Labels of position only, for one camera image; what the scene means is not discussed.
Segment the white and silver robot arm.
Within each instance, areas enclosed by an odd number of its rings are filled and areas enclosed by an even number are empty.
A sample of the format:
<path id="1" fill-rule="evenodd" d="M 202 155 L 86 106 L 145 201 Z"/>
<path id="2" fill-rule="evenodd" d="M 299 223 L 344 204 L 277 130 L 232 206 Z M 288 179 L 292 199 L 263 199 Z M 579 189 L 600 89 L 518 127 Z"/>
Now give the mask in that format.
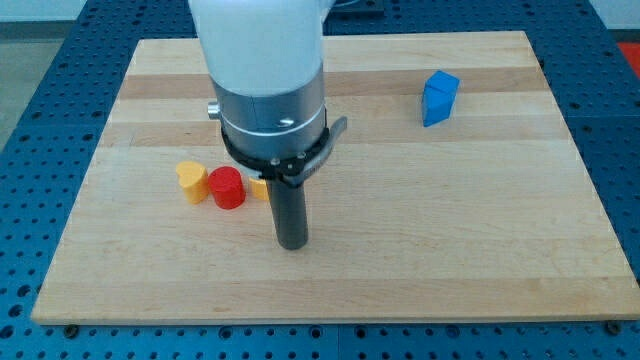
<path id="1" fill-rule="evenodd" d="M 326 127 L 323 22 L 333 0 L 190 0 L 228 142 L 291 158 Z"/>

